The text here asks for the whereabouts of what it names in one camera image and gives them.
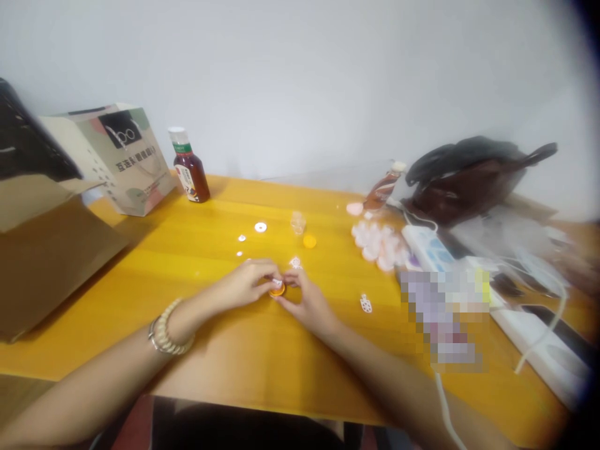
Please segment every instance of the hand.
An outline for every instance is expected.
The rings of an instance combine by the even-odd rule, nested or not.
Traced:
[[[202,295],[208,295],[218,312],[238,308],[257,301],[277,285],[271,281],[258,284],[262,279],[283,280],[277,265],[270,259],[248,259],[237,269],[225,275]]]
[[[283,279],[286,284],[302,289],[302,302],[295,304],[277,297],[277,303],[319,339],[335,334],[341,322],[329,307],[319,286],[308,279],[306,272],[302,269],[290,270],[284,273]]]

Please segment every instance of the cardboard box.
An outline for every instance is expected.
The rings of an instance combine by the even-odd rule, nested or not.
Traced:
[[[548,223],[550,218],[558,213],[557,209],[519,195],[516,192],[511,192],[502,203],[505,206],[512,208],[512,210],[519,215],[533,219],[541,224]]]
[[[97,182],[0,181],[0,340],[15,341],[127,245],[79,196]]]
[[[143,217],[175,187],[143,108],[115,103],[40,120],[121,214]]]

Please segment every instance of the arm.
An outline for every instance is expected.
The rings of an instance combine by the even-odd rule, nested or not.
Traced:
[[[304,271],[289,271],[284,279],[302,289],[302,303],[294,304],[283,297],[277,302],[350,365],[399,426],[424,448],[457,448],[443,423],[438,390],[432,380],[342,324]],[[449,393],[446,398],[454,430],[469,450],[514,448],[467,404]]]
[[[257,286],[263,277],[282,279],[271,260],[246,261],[175,308],[167,324],[169,337],[183,344],[211,317],[258,300],[276,287],[271,282]],[[144,326],[67,375],[29,406],[0,433],[0,449],[68,446],[93,437],[171,358],[154,348]]]

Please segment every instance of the handbag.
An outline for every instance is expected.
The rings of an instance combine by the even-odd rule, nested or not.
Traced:
[[[483,136],[439,147],[419,158],[406,174],[409,186],[418,185],[402,204],[418,218],[451,228],[504,201],[526,168],[557,151],[553,142],[525,155],[511,142]]]

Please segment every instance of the logo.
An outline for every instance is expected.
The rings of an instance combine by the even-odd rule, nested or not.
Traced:
[[[98,119],[112,143],[118,149],[139,141],[142,136],[131,119],[129,111],[118,111],[99,116]]]

